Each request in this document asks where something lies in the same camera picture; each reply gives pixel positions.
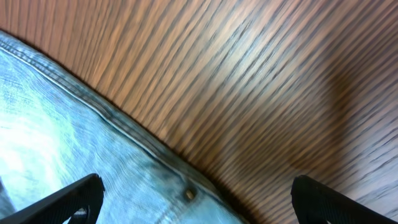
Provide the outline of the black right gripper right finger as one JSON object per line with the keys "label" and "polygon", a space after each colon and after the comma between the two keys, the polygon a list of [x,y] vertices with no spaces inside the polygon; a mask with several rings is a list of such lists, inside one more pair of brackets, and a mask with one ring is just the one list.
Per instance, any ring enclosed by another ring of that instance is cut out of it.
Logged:
{"label": "black right gripper right finger", "polygon": [[395,224],[394,220],[306,175],[294,179],[290,194],[300,224]]}

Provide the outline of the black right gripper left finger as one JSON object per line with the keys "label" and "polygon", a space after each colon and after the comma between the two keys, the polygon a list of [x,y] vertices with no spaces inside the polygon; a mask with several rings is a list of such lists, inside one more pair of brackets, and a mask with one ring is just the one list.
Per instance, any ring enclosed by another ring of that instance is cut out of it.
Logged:
{"label": "black right gripper left finger", "polygon": [[98,174],[60,189],[1,220],[10,224],[95,224],[103,205],[105,187]]}

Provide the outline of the light blue denim shorts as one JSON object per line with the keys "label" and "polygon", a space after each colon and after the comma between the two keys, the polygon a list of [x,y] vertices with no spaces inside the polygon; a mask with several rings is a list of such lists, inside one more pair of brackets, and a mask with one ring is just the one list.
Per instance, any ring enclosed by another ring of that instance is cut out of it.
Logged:
{"label": "light blue denim shorts", "polygon": [[99,223],[244,223],[204,176],[54,61],[1,34],[1,217],[89,174]]}

